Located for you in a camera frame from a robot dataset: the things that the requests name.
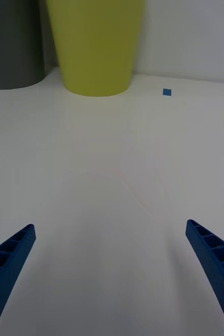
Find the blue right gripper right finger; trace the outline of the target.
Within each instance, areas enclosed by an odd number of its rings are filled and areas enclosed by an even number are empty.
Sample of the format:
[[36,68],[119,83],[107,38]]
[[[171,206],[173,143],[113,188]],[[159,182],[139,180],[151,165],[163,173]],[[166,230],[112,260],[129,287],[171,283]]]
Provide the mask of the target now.
[[192,219],[185,234],[224,313],[224,241]]

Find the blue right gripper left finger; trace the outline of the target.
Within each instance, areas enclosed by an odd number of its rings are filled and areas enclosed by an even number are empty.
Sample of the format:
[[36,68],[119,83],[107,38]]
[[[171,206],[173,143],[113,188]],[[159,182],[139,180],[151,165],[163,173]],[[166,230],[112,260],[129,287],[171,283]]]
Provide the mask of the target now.
[[35,240],[35,227],[29,224],[0,244],[0,317]]

